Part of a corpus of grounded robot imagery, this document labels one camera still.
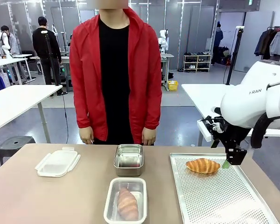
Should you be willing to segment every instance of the metal lunch box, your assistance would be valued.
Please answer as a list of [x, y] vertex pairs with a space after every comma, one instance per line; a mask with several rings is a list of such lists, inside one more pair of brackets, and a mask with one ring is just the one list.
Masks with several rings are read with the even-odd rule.
[[144, 166], [141, 145], [119, 145], [116, 149], [114, 167], [118, 176], [140, 176]]
[[[135, 196], [139, 218], [136, 221], [125, 221], [117, 210], [117, 199], [121, 188], [126, 188]], [[104, 209], [104, 219], [109, 224], [141, 224], [147, 217], [146, 182], [141, 178], [118, 177], [111, 181]]]

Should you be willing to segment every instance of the shoe rack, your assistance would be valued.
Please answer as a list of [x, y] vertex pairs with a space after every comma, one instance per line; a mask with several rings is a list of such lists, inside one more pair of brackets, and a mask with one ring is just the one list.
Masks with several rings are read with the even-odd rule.
[[210, 71], [211, 55], [184, 55], [183, 56], [183, 71], [184, 72], [199, 72]]

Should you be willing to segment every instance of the black stool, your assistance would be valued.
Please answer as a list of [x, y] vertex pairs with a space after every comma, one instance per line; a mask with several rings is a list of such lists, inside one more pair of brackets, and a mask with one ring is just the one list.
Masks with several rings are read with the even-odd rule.
[[3, 165], [3, 157], [11, 157], [24, 145], [35, 143], [31, 136], [17, 136], [7, 139], [0, 145], [0, 164]]

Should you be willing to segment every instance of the yellow bin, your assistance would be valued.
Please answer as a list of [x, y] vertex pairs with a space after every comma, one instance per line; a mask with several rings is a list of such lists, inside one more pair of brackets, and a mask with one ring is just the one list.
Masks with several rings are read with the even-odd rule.
[[178, 82], [177, 81], [168, 81], [169, 91], [177, 91]]

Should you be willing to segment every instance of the bread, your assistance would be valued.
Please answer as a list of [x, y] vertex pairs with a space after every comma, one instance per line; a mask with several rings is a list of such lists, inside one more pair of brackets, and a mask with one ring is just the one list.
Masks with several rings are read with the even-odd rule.
[[186, 163], [186, 166], [188, 169], [200, 174], [211, 174], [220, 168], [220, 164], [203, 158], [189, 161]]
[[117, 210], [120, 216], [126, 221], [139, 220], [137, 200], [126, 188], [122, 188], [119, 191]]

